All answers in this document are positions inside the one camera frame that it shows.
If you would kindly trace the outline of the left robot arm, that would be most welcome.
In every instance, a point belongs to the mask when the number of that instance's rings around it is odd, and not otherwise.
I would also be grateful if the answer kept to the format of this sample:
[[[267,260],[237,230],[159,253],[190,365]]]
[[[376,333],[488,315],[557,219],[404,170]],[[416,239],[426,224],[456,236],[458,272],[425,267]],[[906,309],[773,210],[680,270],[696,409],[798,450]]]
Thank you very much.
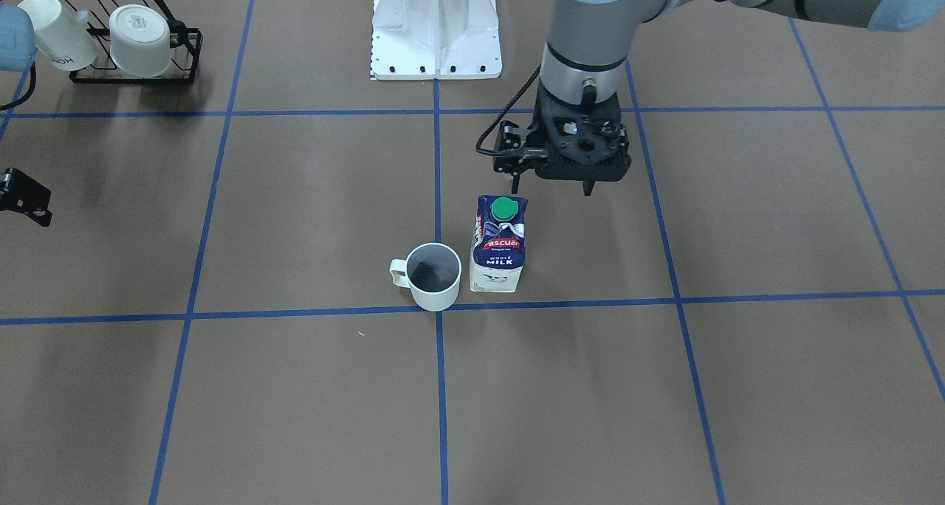
[[[553,0],[535,113],[510,159],[526,170],[574,181],[591,194],[624,178],[631,159],[617,84],[638,31],[700,0]],[[905,32],[927,23],[943,0],[712,0],[810,23]]]

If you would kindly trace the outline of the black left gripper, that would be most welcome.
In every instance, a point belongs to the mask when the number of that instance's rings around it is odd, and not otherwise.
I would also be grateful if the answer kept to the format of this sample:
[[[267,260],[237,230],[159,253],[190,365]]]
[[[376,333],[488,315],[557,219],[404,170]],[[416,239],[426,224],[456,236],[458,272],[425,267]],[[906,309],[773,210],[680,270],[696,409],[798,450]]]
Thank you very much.
[[[595,182],[624,179],[631,158],[617,95],[582,109],[557,99],[540,83],[533,120],[546,151],[535,166],[541,179],[580,181],[584,196],[593,194]]]

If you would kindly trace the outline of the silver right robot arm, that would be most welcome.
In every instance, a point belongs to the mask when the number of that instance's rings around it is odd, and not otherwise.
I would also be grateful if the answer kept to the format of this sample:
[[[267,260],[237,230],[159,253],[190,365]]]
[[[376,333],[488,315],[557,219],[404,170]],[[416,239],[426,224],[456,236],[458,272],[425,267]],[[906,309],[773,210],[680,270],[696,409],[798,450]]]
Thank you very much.
[[[38,47],[33,24],[26,10],[1,3],[1,70],[27,71],[37,57]]]

